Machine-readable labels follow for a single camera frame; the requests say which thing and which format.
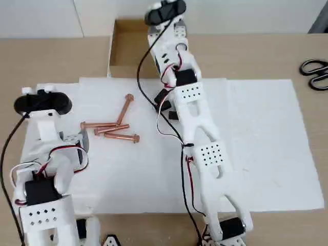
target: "scissors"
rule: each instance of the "scissors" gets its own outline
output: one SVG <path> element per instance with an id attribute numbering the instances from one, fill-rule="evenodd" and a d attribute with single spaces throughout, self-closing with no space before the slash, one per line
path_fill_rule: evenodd
<path id="1" fill-rule="evenodd" d="M 307 71 L 305 67 L 308 64 L 318 64 L 319 67 L 315 68 L 313 70 Z M 325 78 L 328 78 L 328 61 L 320 60 L 320 59 L 310 59 L 305 61 L 300 67 L 299 72 L 304 76 L 310 76 L 310 75 L 318 75 L 316 77 L 313 77 L 309 81 L 309 86 L 311 89 L 316 91 L 326 91 L 328 90 L 328 86 L 318 86 L 316 85 L 317 82 L 324 80 Z"/>

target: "copper bolt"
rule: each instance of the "copper bolt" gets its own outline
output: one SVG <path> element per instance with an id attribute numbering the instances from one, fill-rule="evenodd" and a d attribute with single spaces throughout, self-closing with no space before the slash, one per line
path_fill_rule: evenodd
<path id="1" fill-rule="evenodd" d="M 120 125 L 120 126 L 117 126 L 117 127 L 97 127 L 94 129 L 94 135 L 99 135 L 100 133 L 103 133 L 103 132 L 114 132 L 114 131 L 117 131 L 117 130 L 122 130 L 122 129 L 126 129 L 126 128 L 129 128 L 130 125 L 129 124 L 125 124 L 125 125 Z"/>
<path id="2" fill-rule="evenodd" d="M 85 121 L 80 124 L 81 129 L 85 128 L 95 128 L 95 127 L 115 127 L 116 123 L 86 123 Z"/>
<path id="3" fill-rule="evenodd" d="M 137 134 L 134 134 L 133 136 L 127 136 L 127 135 L 121 135 L 121 134 L 105 133 L 104 137 L 113 138 L 113 139 L 130 140 L 130 141 L 133 141 L 134 143 L 140 141 L 140 136 Z"/>
<path id="4" fill-rule="evenodd" d="M 129 104 L 130 104 L 130 102 L 132 102 L 134 100 L 134 97 L 133 97 L 132 94 L 127 94 L 125 96 L 125 99 L 126 99 L 125 104 L 124 104 L 124 106 L 122 108 L 122 111 L 119 114 L 119 117 L 118 117 L 117 122 L 116 122 L 118 125 L 121 125 L 123 117 L 124 117 L 125 113 L 127 112 L 128 107 L 129 107 Z"/>

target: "perforated plate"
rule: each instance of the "perforated plate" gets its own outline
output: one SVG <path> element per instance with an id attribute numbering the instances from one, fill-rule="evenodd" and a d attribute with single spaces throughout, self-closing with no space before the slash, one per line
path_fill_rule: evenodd
<path id="1" fill-rule="evenodd" d="M 203 99 L 204 91 L 202 82 L 179 86 L 174 89 L 176 103 L 187 104 L 192 101 Z"/>
<path id="2" fill-rule="evenodd" d="M 57 201 L 22 207 L 20 214 L 25 233 L 63 226 L 74 220 L 70 196 Z"/>
<path id="3" fill-rule="evenodd" d="M 210 167 L 212 165 L 223 165 L 228 162 L 225 144 L 220 140 L 208 145 L 195 147 L 194 153 L 198 165 Z"/>

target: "cardboard box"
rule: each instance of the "cardboard box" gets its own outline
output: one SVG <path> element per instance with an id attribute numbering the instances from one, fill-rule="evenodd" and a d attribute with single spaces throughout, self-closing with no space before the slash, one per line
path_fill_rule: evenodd
<path id="1" fill-rule="evenodd" d="M 141 58 L 149 48 L 148 26 L 143 19 L 117 19 L 114 23 L 108 75 L 114 78 L 136 78 Z M 158 78 L 149 54 L 142 64 L 140 78 Z"/>

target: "wooden table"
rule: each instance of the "wooden table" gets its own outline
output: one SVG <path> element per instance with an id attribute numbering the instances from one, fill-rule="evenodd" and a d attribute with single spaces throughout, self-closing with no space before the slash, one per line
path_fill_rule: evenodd
<path id="1" fill-rule="evenodd" d="M 204 77 L 229 79 L 291 78 L 303 112 L 310 146 L 324 197 L 328 198 L 328 92 L 307 87 L 309 78 L 298 73 L 306 59 L 328 59 L 326 34 L 194 35 L 190 46 Z M 78 39 L 0 39 L 0 141 L 12 130 L 19 116 L 13 110 L 21 87 L 44 82 L 77 82 L 80 76 L 106 76 L 108 37 Z M 25 128 L 19 129 L 8 149 L 4 174 L 20 158 Z M 4 197 L 0 197 L 1 245 L 19 245 L 13 220 Z M 188 246 L 196 240 L 185 214 L 101 215 L 103 235 L 115 233 L 123 246 Z M 326 245 L 328 211 L 253 213 L 255 230 L 247 245 Z"/>

